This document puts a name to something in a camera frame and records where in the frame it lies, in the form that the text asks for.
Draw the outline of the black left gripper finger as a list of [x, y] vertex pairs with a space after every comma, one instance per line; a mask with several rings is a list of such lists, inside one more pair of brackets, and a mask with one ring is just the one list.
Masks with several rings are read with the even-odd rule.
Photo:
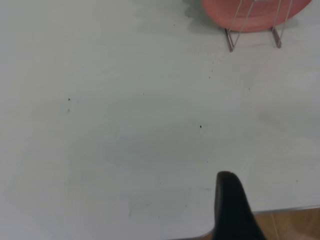
[[264, 240], [240, 179], [232, 172], [216, 176], [214, 200], [215, 240]]

